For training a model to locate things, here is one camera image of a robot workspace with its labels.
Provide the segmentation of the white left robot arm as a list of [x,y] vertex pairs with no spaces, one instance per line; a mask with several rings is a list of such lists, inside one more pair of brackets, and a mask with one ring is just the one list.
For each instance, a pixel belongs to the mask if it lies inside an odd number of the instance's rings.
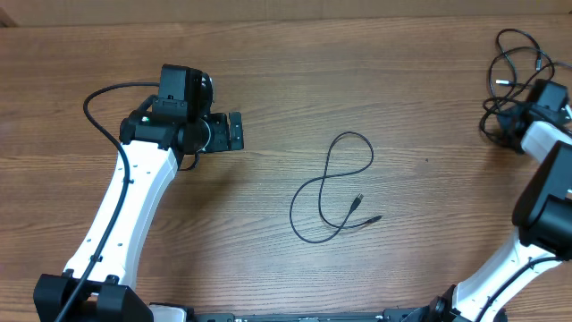
[[43,274],[33,301],[42,321],[192,321],[189,307],[146,304],[136,294],[141,251],[158,204],[186,156],[242,150],[239,112],[214,113],[206,73],[165,64],[158,89],[134,109],[114,137],[114,174],[85,239],[60,275]]

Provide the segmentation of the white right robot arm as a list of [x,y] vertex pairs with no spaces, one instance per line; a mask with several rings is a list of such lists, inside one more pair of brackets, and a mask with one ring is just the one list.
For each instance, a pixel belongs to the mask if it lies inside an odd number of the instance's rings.
[[523,109],[520,148],[540,166],[517,200],[515,229],[467,280],[409,321],[504,321],[505,305],[542,273],[571,259],[571,116],[566,87],[537,80]]

